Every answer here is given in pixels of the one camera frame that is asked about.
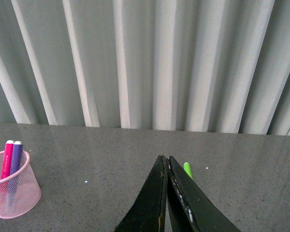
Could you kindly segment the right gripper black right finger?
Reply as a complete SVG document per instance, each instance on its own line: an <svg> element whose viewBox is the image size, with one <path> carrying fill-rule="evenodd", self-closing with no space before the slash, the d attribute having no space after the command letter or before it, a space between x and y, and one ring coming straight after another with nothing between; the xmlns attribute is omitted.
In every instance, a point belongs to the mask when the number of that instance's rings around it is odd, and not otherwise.
<svg viewBox="0 0 290 232"><path fill-rule="evenodd" d="M238 232L177 160L168 159L168 208L173 232Z"/></svg>

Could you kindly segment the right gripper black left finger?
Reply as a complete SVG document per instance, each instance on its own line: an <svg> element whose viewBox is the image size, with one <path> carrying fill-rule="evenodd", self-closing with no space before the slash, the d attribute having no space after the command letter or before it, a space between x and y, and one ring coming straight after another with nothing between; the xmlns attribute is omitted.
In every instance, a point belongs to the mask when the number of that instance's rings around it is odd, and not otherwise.
<svg viewBox="0 0 290 232"><path fill-rule="evenodd" d="M163 232L168 186L168 164L158 156L134 204L116 226L116 232Z"/></svg>

